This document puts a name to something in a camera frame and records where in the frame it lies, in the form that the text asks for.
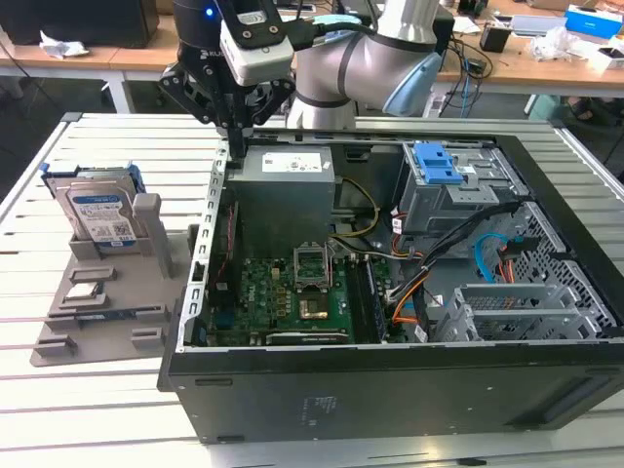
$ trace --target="hard drive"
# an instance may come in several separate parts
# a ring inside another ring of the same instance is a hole
[[[71,223],[76,241],[93,241],[103,253],[132,250],[146,237],[133,218],[133,201],[144,192],[137,166],[127,164],[43,167],[42,178]]]

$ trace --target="small chip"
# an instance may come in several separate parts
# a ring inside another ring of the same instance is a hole
[[[98,295],[99,283],[78,283],[71,287],[71,290],[65,295],[65,300],[85,300],[93,299]]]
[[[324,320],[328,318],[327,310],[319,310],[319,303],[314,299],[299,301],[299,316],[303,320]]]

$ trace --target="motherboard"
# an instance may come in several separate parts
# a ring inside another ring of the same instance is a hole
[[[325,247],[246,258],[237,304],[214,309],[208,339],[217,346],[379,342],[390,286],[384,259],[332,258]]]

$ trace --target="label sticker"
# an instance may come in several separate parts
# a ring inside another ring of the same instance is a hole
[[[477,171],[475,171],[475,168],[473,168],[472,166],[457,166],[456,169],[460,174],[476,174],[477,173]]]
[[[416,339],[421,343],[426,343],[428,341],[427,333],[422,329],[420,325],[416,325],[416,329],[413,332],[416,335]]]
[[[441,294],[436,294],[431,296],[431,302],[427,305],[427,307],[444,307],[445,298]]]
[[[403,222],[400,219],[392,219],[392,232],[395,234],[403,234]]]
[[[80,196],[72,201],[94,242],[122,247],[137,239],[128,219],[119,214],[123,203],[117,195]]]
[[[338,405],[338,398],[330,397],[306,397],[303,399],[301,408],[300,425],[317,427],[322,422],[333,418]]]
[[[321,153],[264,153],[264,173],[320,173]]]

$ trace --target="blue drive bay latch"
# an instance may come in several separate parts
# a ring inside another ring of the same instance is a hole
[[[411,150],[423,171],[425,182],[459,184],[463,177],[452,165],[452,157],[439,143],[416,143]]]

